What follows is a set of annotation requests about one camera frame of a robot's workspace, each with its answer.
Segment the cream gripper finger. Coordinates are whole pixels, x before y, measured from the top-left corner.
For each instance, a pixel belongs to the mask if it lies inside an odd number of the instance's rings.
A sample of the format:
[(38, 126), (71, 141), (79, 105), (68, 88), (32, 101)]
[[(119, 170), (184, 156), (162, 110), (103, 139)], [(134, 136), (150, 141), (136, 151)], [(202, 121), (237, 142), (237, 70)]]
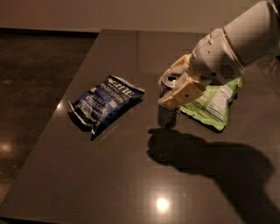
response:
[(185, 105), (200, 98), (205, 91), (206, 87), (199, 81), (193, 79), (192, 82), (189, 82), (182, 87), (175, 87), (172, 91), (172, 99), (180, 107), (181, 105)]
[(185, 54), (175, 61), (159, 78), (158, 85), (163, 88), (181, 88), (193, 81), (190, 54)]

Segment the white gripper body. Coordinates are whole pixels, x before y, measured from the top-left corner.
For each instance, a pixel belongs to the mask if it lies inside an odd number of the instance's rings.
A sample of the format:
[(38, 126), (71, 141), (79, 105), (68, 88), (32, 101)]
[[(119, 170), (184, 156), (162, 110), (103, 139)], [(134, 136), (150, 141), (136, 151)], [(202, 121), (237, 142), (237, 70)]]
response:
[(211, 80), (213, 85), (225, 85), (241, 77), (245, 71), (221, 28), (213, 30), (197, 43), (192, 50), (190, 64), (199, 77)]

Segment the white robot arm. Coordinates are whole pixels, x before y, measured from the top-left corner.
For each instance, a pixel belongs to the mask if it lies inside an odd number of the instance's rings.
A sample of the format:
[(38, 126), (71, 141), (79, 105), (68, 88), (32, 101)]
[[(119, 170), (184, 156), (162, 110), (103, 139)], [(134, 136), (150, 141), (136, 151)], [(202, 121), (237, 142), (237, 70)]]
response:
[(158, 104), (175, 109), (201, 97), (208, 85), (225, 85), (266, 55), (280, 54), (279, 0), (261, 1), (202, 38), (166, 74), (178, 76)]

